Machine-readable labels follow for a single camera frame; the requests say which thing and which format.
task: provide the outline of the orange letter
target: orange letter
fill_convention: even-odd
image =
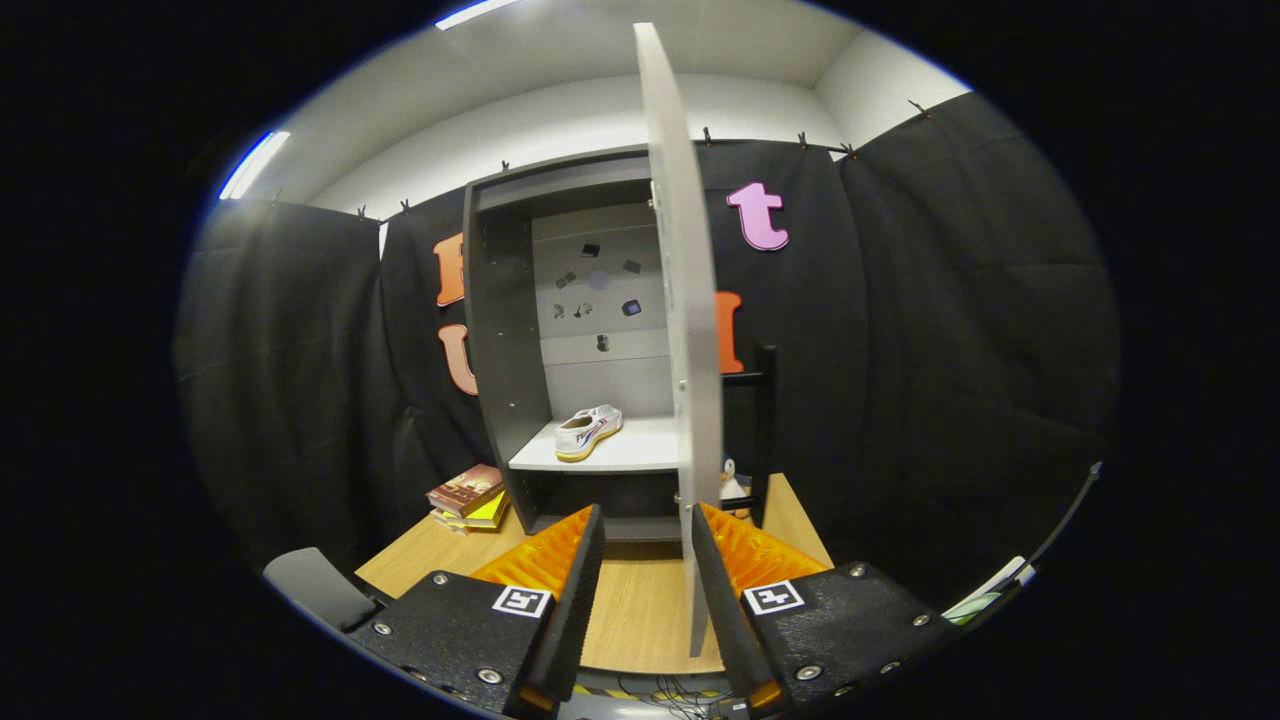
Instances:
[[[449,364],[449,377],[453,378],[453,384],[467,395],[480,395],[476,391],[475,373],[471,372],[471,365],[467,363],[467,347],[462,345],[463,338],[467,337],[467,327],[445,325],[440,328],[436,337],[444,343],[444,359]]]
[[[462,233],[436,242],[431,252],[440,259],[440,295],[435,304],[444,307],[462,300]]]
[[[736,292],[716,293],[716,325],[719,328],[721,373],[741,373],[742,363],[733,356],[733,310],[742,306]]]

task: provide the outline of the ceiling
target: ceiling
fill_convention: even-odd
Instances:
[[[544,87],[636,74],[632,23],[652,22],[676,73],[813,87],[860,31],[799,0],[521,0],[448,31],[428,26],[311,97],[252,195],[310,202],[433,124]]]

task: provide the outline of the clip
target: clip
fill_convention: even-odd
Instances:
[[[916,101],[914,101],[911,99],[908,99],[906,101],[910,102],[911,105],[915,105],[915,109],[919,110],[922,115],[924,115],[925,118],[929,118],[931,120],[933,119],[933,115],[928,110],[925,110],[924,108],[920,108],[919,102],[916,102]]]

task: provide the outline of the open cabinet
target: open cabinet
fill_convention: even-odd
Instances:
[[[687,122],[652,24],[636,24],[646,146],[467,186],[467,343],[485,429],[526,533],[593,502],[609,542],[681,542],[691,655],[707,615],[691,515],[717,503],[716,275]],[[562,462],[554,430],[600,404],[623,427]]]

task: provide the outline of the white sneaker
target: white sneaker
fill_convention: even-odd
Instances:
[[[556,457],[577,462],[595,450],[595,443],[622,429],[622,411],[612,405],[579,410],[556,428]]]

